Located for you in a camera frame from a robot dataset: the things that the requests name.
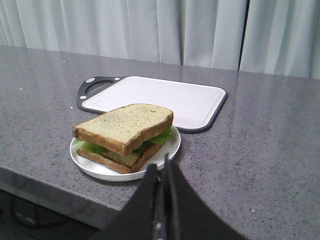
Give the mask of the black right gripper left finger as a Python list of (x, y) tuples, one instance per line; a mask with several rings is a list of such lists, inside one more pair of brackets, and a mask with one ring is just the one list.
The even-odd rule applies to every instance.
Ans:
[(142, 182), (119, 214), (101, 230), (101, 240), (152, 240), (158, 169), (147, 167)]

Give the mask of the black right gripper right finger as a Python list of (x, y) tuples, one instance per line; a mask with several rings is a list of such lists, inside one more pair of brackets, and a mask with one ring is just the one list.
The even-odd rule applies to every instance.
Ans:
[(244, 240), (195, 193), (177, 163), (164, 157), (164, 209), (168, 240)]

